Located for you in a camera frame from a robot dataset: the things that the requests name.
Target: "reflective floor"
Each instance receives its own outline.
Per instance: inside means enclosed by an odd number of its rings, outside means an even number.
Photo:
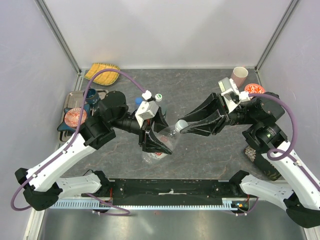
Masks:
[[[98,216],[86,210],[49,209],[38,240],[306,240],[302,227],[271,203],[248,216],[220,211],[136,210]]]

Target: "blue bottle cap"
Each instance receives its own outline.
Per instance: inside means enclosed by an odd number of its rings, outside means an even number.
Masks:
[[[135,98],[135,104],[140,105],[143,102],[142,97],[136,97]]]

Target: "white bottle cap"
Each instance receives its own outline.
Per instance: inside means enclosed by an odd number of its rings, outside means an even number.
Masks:
[[[162,100],[162,95],[161,95],[160,93],[156,94],[154,97],[155,97],[155,101],[156,101],[156,102],[161,102],[161,100]]]
[[[185,129],[186,127],[188,127],[188,123],[185,120],[180,119],[179,121],[176,122],[176,124],[174,125],[174,129],[180,133],[180,131],[182,129]]]

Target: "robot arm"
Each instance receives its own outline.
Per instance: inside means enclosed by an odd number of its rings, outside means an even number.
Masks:
[[[260,197],[284,209],[292,220],[302,227],[320,225],[320,181],[312,174],[294,150],[287,157],[274,161],[267,152],[280,149],[280,156],[287,151],[290,142],[276,121],[285,113],[273,100],[254,97],[239,92],[232,79],[219,82],[222,93],[212,93],[199,107],[182,119],[193,122],[181,130],[182,134],[193,133],[210,136],[219,133],[227,125],[251,125],[242,134],[250,147],[272,164],[287,180],[291,188],[278,187],[240,171],[236,179],[238,188],[245,194]],[[274,93],[265,94],[279,98]]]
[[[89,117],[81,125],[79,134],[67,151],[64,149],[69,142],[66,142],[40,164],[30,169],[20,168],[15,172],[21,185],[26,179],[33,177],[24,187],[23,195],[26,201],[34,209],[41,211],[52,206],[58,199],[66,197],[83,193],[96,193],[103,196],[110,189],[112,181],[106,178],[102,171],[72,178],[61,178],[61,176],[78,161],[114,139],[116,134],[113,128],[138,135],[139,145],[144,152],[172,154],[172,151],[160,142],[153,132],[153,129],[159,132],[168,126],[161,108],[152,98],[142,104],[136,113],[130,113],[125,95],[119,91],[109,92],[98,103],[98,110],[94,116]],[[61,152],[63,154],[58,159],[39,174],[35,174],[44,164]]]

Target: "metal tray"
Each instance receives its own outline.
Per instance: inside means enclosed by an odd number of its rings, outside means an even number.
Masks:
[[[104,89],[96,89],[99,93],[100,99],[104,99],[107,95],[108,91]],[[63,109],[65,108],[78,108],[80,107],[82,101],[84,98],[84,91],[72,91],[70,92],[64,101]],[[94,114],[96,109],[90,108],[90,115],[92,116]],[[61,123],[63,122],[65,117],[65,113],[62,110],[62,117],[61,117]],[[69,140],[69,138],[72,136],[72,132],[69,131],[61,131],[59,134],[59,141],[60,143],[65,143]]]

